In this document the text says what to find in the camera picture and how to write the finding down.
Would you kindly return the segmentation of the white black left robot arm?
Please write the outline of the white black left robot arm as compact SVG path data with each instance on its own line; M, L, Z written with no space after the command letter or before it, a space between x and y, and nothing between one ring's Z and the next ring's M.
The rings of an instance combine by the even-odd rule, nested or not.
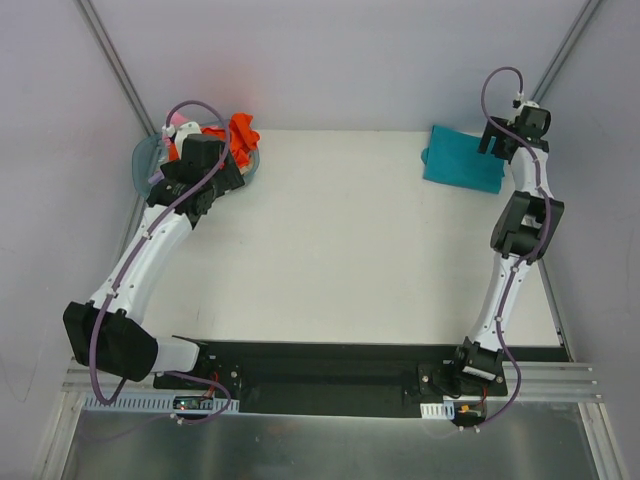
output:
M187 154L163 165L164 175L146 199L142 219L118 263L84 303L63 313L75 360L88 367L91 383L100 373L139 382L151 374L176 371L188 388L204 387L210 363L193 340L155 337L144 322L151 295L172 253L193 232L213 202L245 184L231 154Z

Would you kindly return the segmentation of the teal t shirt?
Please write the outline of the teal t shirt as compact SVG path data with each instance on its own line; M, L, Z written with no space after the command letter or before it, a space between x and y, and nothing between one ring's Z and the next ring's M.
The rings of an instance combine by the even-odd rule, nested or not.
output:
M429 144L421 153L422 178L427 181L499 194L504 178L504 161L477 151L478 137L434 125Z

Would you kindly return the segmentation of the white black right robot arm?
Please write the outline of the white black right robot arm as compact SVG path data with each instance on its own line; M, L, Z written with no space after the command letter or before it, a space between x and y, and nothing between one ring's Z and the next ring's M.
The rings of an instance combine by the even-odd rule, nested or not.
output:
M550 124L549 111L523 107L512 121L490 117L480 140L480 154L489 152L510 165L514 192L492 231L494 265L479 318L450 369L451 385L461 394L473 394L503 376L504 333L518 291L546 253L565 211L548 183Z

